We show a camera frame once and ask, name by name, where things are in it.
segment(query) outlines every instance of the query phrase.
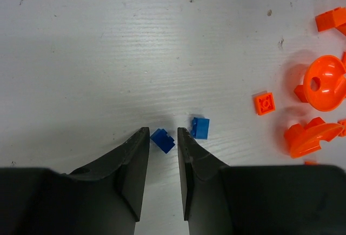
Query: blue block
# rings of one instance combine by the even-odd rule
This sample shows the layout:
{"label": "blue block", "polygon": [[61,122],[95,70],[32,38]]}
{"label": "blue block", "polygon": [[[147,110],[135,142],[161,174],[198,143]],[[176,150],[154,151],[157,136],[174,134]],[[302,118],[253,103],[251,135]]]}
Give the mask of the blue block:
{"label": "blue block", "polygon": [[174,139],[165,129],[157,129],[150,138],[166,154],[175,146]]}
{"label": "blue block", "polygon": [[208,139],[209,119],[197,118],[192,120],[191,135],[195,139]]}

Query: table surface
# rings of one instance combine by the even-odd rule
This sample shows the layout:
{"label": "table surface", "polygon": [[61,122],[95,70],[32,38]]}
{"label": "table surface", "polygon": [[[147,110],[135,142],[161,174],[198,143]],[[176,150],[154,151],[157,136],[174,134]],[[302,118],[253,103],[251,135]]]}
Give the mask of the table surface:
{"label": "table surface", "polygon": [[[283,131],[322,113],[293,94],[317,57],[341,57],[345,36],[317,33],[314,17],[346,0],[2,0],[0,165],[70,172],[141,126],[210,118],[198,141],[229,165],[302,164]],[[252,97],[273,92],[257,116]],[[345,140],[310,156],[346,167]],[[177,148],[153,144],[136,234],[188,234]]]}

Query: small blue object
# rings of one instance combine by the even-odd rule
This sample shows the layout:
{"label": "small blue object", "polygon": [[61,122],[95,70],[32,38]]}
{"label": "small blue object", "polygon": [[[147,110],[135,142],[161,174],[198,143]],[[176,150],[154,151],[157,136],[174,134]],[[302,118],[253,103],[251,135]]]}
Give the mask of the small blue object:
{"label": "small blue object", "polygon": [[192,120],[191,135],[195,139],[208,139],[209,119],[197,118]]}
{"label": "small blue object", "polygon": [[165,129],[157,129],[150,138],[166,154],[175,146],[174,139]]}

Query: blue cube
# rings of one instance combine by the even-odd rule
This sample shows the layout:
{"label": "blue cube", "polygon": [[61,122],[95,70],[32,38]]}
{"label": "blue cube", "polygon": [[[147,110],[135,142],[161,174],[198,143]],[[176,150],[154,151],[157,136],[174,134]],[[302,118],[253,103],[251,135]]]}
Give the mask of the blue cube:
{"label": "blue cube", "polygon": [[157,129],[150,139],[166,154],[175,146],[174,139],[167,134],[165,129]]}
{"label": "blue cube", "polygon": [[195,139],[208,139],[209,119],[197,118],[192,120],[191,135]]}

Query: white table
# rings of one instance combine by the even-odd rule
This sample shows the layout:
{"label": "white table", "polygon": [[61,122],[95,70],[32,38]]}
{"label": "white table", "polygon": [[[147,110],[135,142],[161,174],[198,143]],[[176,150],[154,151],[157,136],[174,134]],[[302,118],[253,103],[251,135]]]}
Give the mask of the white table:
{"label": "white table", "polygon": [[[346,0],[2,0],[0,164],[70,172],[141,126],[176,138],[193,114],[210,118],[202,146],[230,165],[302,164],[283,130],[321,116],[293,94],[303,68],[341,56],[346,37],[317,33],[315,15]],[[274,93],[255,114],[252,96]],[[346,167],[345,139],[311,157]],[[177,148],[150,148],[136,234],[188,234]]]}

